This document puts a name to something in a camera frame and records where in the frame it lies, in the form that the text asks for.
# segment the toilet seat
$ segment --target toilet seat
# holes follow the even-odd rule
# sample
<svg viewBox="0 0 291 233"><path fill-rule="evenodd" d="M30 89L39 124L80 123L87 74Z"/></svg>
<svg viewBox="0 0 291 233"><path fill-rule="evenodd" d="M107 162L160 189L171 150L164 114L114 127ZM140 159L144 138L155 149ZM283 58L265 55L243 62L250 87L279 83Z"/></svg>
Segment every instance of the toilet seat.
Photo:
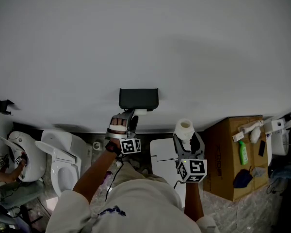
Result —
<svg viewBox="0 0 291 233"><path fill-rule="evenodd" d="M51 166L51 180L56 194L72 190L79 179L78 167L64 161L54 161Z"/></svg>

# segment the cardboard box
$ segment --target cardboard box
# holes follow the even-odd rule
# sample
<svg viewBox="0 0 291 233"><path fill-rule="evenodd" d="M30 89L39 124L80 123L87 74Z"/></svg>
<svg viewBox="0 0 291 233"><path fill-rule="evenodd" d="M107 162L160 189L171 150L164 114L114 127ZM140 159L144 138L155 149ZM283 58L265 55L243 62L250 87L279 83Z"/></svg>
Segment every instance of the cardboard box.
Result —
<svg viewBox="0 0 291 233"><path fill-rule="evenodd" d="M205 158L208 161L208 174L204 179L204 190L227 200L238 200L267 184L267 147L264 155L259 156L261 140L266 142L264 128L256 144L250 142L249 134L242 141L246 144L248 164L241 165L238 142L233 142L233 135L238 133L238 127L256 120L262 116L229 117L211 126L204 132ZM252 171L254 167L264 167L261 177L253 178L246 188L233 187L233 181L241 169Z"/></svg>

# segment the toilet tank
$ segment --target toilet tank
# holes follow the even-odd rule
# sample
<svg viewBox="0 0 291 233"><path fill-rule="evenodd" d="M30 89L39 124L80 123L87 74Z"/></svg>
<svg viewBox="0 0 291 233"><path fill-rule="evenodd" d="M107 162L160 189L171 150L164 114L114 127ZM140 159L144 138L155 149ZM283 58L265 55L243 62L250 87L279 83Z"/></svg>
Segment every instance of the toilet tank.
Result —
<svg viewBox="0 0 291 233"><path fill-rule="evenodd" d="M44 130L41 141L66 151L83 162L87 156L86 143L76 135L59 130Z"/></svg>

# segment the marble floor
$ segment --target marble floor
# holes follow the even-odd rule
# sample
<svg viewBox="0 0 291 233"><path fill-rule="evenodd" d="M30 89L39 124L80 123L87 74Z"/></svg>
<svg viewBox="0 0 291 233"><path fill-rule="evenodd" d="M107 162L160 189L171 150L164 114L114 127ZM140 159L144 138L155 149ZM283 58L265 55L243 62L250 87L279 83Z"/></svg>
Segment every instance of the marble floor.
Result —
<svg viewBox="0 0 291 233"><path fill-rule="evenodd" d="M100 134L77 134L84 139L88 144L95 141L100 141L103 146L107 143L104 140L104 135ZM170 134L145 134L139 135L141 139L142 153L134 154L134 159L141 161L143 166L146 166L151 171L150 159L150 142L154 139L170 138ZM99 157L100 151L93 151L92 163ZM34 199L27 203L27 208L32 208L29 211L31 221L43 216L43 218L35 222L32 226L37 230L43 232L46 229L49 217L52 214L58 197L52 187L50 179L51 157L48 155L47 170L43 176L45 183L45 193L38 199ZM97 214L102 208L106 192L112 183L113 175L117 168L115 162L110 167L109 171L112 175L108 176L104 184L100 186L91 202L91 211ZM285 183L279 184L277 190L282 190ZM266 193L267 187L236 201L231 202L222 199L216 195L204 192L202 190L202 183L200 183L200 195L203 204L204 213L214 218L220 232L222 233L268 233L272 231L272 225L276 224L279 208L282 198L280 193L269 194Z"/></svg>

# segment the white toilet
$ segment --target white toilet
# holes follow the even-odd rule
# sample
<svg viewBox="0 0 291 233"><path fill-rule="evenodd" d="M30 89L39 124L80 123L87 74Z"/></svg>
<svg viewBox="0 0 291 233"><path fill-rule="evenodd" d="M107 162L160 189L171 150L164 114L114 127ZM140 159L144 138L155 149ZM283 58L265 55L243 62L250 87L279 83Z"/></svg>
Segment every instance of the white toilet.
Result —
<svg viewBox="0 0 291 233"><path fill-rule="evenodd" d="M30 135L20 131L13 131L10 133L8 140L1 136L0 139L12 149L15 159L21 156L22 152L25 152L27 155L27 165L19 176L20 180L23 182L33 182L44 175L47 155L36 147L34 144L35 140Z"/></svg>
<svg viewBox="0 0 291 233"><path fill-rule="evenodd" d="M69 132L44 130L35 145L52 156L51 180L58 196L72 190L90 166L91 146Z"/></svg>

